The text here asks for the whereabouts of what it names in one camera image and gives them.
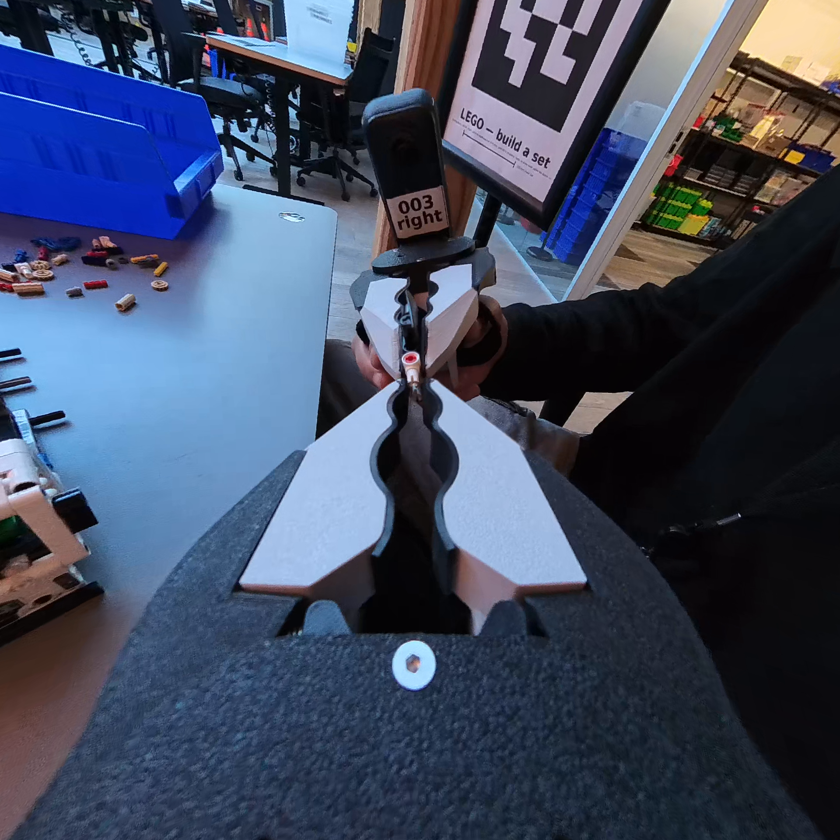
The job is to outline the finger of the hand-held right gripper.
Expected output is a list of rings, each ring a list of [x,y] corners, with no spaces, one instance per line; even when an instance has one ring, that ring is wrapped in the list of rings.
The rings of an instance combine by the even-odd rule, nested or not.
[[[477,318],[478,291],[472,265],[454,265],[427,279],[426,311],[419,329],[422,383],[449,364]]]
[[[404,378],[402,359],[406,350],[399,318],[406,288],[406,279],[374,280],[360,311],[370,350],[376,353],[385,372],[397,382]]]

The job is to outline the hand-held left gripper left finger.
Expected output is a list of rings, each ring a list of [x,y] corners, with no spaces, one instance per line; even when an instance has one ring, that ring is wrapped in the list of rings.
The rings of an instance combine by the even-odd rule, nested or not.
[[[386,513],[371,455],[391,429],[387,404],[397,390],[391,383],[308,446],[238,581],[243,590],[333,601],[358,628]]]

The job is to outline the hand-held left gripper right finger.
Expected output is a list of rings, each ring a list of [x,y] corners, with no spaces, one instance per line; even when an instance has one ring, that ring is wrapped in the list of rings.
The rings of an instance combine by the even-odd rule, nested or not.
[[[454,444],[443,517],[456,548],[455,593],[478,634],[498,602],[580,590],[587,578],[520,447],[443,385],[437,425]]]

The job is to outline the lego truck chassis model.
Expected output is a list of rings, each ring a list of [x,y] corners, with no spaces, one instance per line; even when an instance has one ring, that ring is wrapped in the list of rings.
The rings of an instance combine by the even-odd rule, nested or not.
[[[31,416],[5,402],[31,383],[1,383],[1,645],[103,594],[77,568],[89,555],[81,533],[98,520],[81,490],[63,486],[35,435],[66,415]]]

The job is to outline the person's right forearm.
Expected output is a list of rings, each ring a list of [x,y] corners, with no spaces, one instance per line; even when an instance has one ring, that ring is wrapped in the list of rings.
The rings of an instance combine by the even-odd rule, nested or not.
[[[796,464],[838,441],[838,170],[665,287],[503,313],[489,396],[631,393],[581,444],[570,477],[591,496]]]

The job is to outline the pile of small lego pieces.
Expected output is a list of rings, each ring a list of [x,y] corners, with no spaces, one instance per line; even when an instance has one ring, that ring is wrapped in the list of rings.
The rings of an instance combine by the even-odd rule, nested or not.
[[[2,234],[2,300],[47,301],[70,311],[98,305],[123,316],[171,287],[172,262],[108,234],[35,237]]]

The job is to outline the person's right hand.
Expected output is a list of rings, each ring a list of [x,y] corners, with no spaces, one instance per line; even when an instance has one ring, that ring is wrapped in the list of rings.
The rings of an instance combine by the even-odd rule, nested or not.
[[[487,335],[494,332],[499,333],[495,354],[486,357],[483,364],[459,366],[457,384],[452,382],[452,376],[448,369],[441,369],[436,375],[437,381],[444,384],[464,402],[473,400],[480,395],[482,383],[501,359],[508,344],[508,323],[502,307],[493,297],[481,295],[479,296],[479,316],[465,334],[457,352],[464,354],[480,344],[486,344],[488,342]],[[366,345],[361,338],[354,337],[351,347],[355,361],[366,381],[372,383],[378,390],[385,388],[393,381],[371,345]]]

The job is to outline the black office chair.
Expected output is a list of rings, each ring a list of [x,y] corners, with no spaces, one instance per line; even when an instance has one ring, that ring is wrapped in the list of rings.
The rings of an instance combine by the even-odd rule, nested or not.
[[[394,41],[364,30],[353,71],[343,87],[325,82],[300,84],[299,151],[300,169],[297,184],[305,186],[305,175],[314,172],[329,174],[338,179],[341,197],[350,199],[345,185],[357,179],[370,187],[370,195],[377,197],[375,184],[340,158],[348,151],[358,164],[357,151],[365,147],[361,127],[364,107],[380,94]]]
[[[223,130],[217,134],[220,146],[227,157],[234,163],[234,178],[238,182],[244,180],[244,175],[238,162],[236,150],[245,152],[249,162],[256,159],[269,163],[269,173],[277,174],[274,158],[262,153],[252,145],[236,138],[231,126],[236,123],[240,132],[250,129],[250,120],[256,119],[256,128],[267,129],[271,123],[266,110],[266,96],[257,89],[236,80],[226,80],[217,77],[199,75],[193,79],[176,82],[175,86],[183,91],[200,95],[210,112],[211,117],[223,121]]]

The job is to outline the black framed marker sign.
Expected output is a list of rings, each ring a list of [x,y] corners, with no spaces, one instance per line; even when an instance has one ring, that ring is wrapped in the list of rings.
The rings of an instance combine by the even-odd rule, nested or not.
[[[547,229],[668,5],[462,2],[437,100],[446,162]]]

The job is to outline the white paper sign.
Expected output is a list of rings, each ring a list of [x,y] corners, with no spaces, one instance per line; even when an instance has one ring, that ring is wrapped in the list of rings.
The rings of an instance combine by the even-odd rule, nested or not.
[[[354,1],[285,1],[290,49],[344,63]]]

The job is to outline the background desk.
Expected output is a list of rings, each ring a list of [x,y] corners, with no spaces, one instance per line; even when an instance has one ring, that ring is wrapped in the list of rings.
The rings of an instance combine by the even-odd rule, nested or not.
[[[343,88],[352,73],[351,65],[338,59],[313,56],[276,41],[213,33],[206,34],[205,40],[212,48],[247,60],[255,65],[258,72],[273,77],[274,88],[269,101],[276,135],[274,163],[277,194],[292,197],[288,103],[291,87],[301,81],[317,81],[333,88]]]

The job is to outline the stack of blue bins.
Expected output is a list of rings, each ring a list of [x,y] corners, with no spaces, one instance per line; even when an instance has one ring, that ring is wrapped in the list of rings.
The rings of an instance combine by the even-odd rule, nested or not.
[[[569,266],[579,266],[643,154],[647,141],[603,129],[543,242]]]

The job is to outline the storage shelves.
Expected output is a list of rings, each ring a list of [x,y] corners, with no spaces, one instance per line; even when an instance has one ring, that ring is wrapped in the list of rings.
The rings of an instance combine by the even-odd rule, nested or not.
[[[738,52],[639,225],[725,248],[838,165],[838,141],[838,72],[815,84]]]

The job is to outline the blue plastic bin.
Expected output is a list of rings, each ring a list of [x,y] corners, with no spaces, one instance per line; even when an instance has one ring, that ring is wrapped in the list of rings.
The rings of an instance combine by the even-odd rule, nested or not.
[[[222,154],[207,105],[193,93],[5,45],[1,85],[3,93],[141,125],[163,143],[173,176],[190,163],[187,149]]]
[[[188,152],[169,174],[139,124],[3,93],[3,213],[174,239],[223,170],[220,151]]]

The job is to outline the wooden post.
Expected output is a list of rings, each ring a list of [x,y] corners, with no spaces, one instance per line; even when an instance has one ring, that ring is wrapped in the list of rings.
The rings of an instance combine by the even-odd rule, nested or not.
[[[435,98],[444,78],[460,1],[407,1],[395,91],[426,89]],[[455,236],[464,234],[477,186],[453,167],[445,167],[450,221]]]

